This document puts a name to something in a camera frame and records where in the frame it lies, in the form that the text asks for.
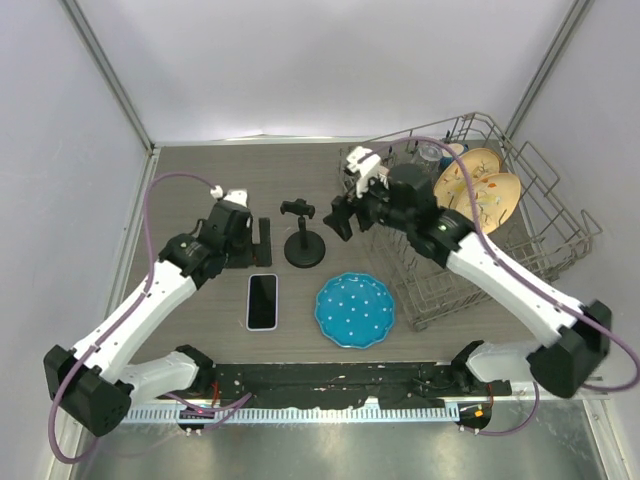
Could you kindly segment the black phone stand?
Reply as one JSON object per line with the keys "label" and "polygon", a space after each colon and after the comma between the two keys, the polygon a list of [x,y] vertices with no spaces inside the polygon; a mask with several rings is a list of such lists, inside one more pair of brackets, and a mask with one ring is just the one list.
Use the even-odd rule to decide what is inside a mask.
{"label": "black phone stand", "polygon": [[315,215],[315,207],[306,200],[283,201],[280,205],[282,215],[294,214],[298,217],[298,230],[292,233],[284,244],[286,260],[296,268],[308,269],[318,265],[326,254],[323,238],[307,229],[306,220]]}

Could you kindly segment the smartphone with lilac case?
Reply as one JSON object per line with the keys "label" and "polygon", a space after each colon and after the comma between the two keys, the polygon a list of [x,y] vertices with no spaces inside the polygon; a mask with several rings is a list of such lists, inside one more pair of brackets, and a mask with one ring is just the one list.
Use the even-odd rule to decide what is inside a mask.
{"label": "smartphone with lilac case", "polygon": [[272,331],[278,325],[279,283],[275,274],[254,274],[248,281],[246,328]]}

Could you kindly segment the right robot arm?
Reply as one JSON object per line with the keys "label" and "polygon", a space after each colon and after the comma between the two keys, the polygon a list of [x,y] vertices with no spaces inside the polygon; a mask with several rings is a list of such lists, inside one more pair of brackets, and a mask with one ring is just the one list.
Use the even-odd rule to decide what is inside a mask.
{"label": "right robot arm", "polygon": [[[451,371],[457,391],[472,395],[493,380],[530,377],[569,399],[608,356],[612,312],[556,291],[477,233],[461,213],[437,205],[431,182],[416,165],[383,174],[378,167],[347,167],[353,183],[334,198],[324,223],[347,241],[350,219],[362,231],[379,224],[406,235],[416,253],[478,286],[518,318],[538,340],[531,349],[482,343]],[[515,359],[505,359],[505,354]]]}

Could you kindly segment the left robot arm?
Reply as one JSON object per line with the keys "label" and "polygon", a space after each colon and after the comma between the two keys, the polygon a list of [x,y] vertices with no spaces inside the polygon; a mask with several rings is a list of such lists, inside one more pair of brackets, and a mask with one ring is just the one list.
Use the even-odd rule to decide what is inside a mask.
{"label": "left robot arm", "polygon": [[[252,227],[260,228],[259,245]],[[56,345],[44,357],[49,395],[96,437],[114,430],[130,408],[167,393],[205,397],[215,378],[213,361],[190,345],[138,365],[130,360],[179,305],[226,268],[257,264],[270,244],[266,218],[254,220],[248,194],[231,190],[216,201],[198,235],[171,238],[143,280],[95,330],[72,348]]]}

